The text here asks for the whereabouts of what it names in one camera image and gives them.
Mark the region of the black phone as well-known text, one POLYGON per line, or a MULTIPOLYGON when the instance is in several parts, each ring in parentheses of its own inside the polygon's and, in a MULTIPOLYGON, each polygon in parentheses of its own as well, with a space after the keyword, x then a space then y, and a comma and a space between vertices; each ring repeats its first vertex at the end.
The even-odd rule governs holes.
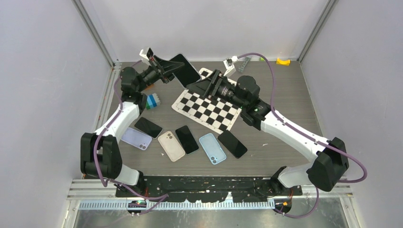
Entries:
POLYGON ((174 73, 183 88, 201 80, 201 75, 182 53, 175 55, 170 61, 184 63, 184 66, 174 73))

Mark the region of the light blue phone case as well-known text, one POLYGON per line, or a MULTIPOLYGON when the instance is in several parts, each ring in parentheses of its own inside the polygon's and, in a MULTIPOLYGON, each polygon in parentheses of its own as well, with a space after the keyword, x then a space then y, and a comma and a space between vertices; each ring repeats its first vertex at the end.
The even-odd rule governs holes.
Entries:
POLYGON ((225 152, 212 133, 200 137, 199 143, 213 165, 217 165, 226 160, 227 156, 225 152))

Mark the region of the cream phone case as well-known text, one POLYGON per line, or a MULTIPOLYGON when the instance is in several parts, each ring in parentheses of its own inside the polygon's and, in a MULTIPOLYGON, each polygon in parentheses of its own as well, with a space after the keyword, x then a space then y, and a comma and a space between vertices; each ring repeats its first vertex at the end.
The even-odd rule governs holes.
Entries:
POLYGON ((183 147, 171 131, 161 134, 157 140, 172 162, 176 162, 185 156, 183 147))

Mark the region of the lavender phone case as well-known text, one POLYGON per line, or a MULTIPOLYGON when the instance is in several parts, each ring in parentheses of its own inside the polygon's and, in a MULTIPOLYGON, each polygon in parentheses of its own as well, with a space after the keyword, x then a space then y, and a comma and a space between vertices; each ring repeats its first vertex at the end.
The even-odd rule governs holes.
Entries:
POLYGON ((127 128, 121 140, 129 145, 145 151, 152 141, 152 137, 133 128, 127 128))

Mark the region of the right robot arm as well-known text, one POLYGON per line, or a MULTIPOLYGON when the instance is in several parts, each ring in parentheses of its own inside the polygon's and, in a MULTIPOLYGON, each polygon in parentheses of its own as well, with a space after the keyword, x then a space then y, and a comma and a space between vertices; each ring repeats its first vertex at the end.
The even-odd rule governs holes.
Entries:
POLYGON ((321 137, 285 118, 279 111, 259 98, 260 87, 251 76, 241 76, 230 83, 221 71, 187 85, 187 89, 201 98, 228 102, 241 109, 243 121, 257 130, 269 133, 302 154, 308 163, 295 167, 283 166, 271 177, 271 188, 278 195, 297 185, 312 184, 330 192, 349 168, 345 143, 335 137, 321 137))

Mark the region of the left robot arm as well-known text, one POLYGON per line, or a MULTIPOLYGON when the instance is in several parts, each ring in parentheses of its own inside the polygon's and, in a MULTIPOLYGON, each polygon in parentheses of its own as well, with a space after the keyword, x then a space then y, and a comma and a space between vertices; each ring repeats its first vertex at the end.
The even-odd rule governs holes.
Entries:
POLYGON ((104 186, 107 181, 126 184, 127 190, 135 197, 145 193, 146 184, 140 180, 140 171, 123 164, 118 143, 146 107, 147 95, 143 91, 158 80, 169 83, 184 67, 183 62, 159 58, 150 48, 142 49, 139 55, 147 69, 138 72, 128 66, 120 71, 118 78, 122 94, 119 106, 100 128, 93 133, 84 133, 80 140, 81 172, 99 178, 104 186))

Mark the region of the black white checkerboard mat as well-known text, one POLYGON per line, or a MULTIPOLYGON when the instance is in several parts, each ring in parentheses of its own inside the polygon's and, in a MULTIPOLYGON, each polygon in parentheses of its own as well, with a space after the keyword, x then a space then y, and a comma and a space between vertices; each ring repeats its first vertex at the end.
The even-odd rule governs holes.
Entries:
POLYGON ((241 109, 221 99, 203 99, 195 92, 185 89, 172 109, 191 120, 221 134, 230 130, 241 113, 241 109))

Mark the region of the green blue brick stack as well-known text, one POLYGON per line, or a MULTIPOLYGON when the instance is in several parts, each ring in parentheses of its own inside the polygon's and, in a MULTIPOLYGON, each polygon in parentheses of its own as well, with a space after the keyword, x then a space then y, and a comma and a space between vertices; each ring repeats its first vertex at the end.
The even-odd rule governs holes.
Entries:
POLYGON ((147 96, 146 109, 150 110, 161 105, 161 100, 156 93, 147 96))

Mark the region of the yellow arch block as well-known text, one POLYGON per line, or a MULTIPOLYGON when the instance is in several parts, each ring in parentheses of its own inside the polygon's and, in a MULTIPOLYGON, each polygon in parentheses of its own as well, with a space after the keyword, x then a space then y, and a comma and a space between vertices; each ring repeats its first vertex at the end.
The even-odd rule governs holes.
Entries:
POLYGON ((289 66, 290 63, 291 63, 290 59, 282 60, 280 58, 277 58, 277 60, 276 60, 276 64, 282 65, 282 66, 289 66))

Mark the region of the grey metal bracket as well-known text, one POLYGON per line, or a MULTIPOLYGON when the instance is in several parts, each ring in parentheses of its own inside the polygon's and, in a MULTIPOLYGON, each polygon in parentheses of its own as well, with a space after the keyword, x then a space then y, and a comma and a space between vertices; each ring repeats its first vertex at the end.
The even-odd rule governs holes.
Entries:
POLYGON ((251 58, 250 57, 244 57, 242 64, 238 67, 238 72, 243 73, 245 70, 245 67, 247 64, 250 62, 251 58))

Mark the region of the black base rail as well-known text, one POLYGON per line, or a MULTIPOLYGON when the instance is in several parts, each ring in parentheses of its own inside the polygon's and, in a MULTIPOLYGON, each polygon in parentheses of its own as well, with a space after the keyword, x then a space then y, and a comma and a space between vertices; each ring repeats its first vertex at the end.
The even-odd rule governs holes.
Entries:
POLYGON ((269 177, 251 176, 143 176, 134 186, 115 183, 116 197, 145 196, 153 202, 190 203, 223 202, 232 197, 233 202, 264 202, 272 197, 301 196, 300 186, 281 187, 269 177))

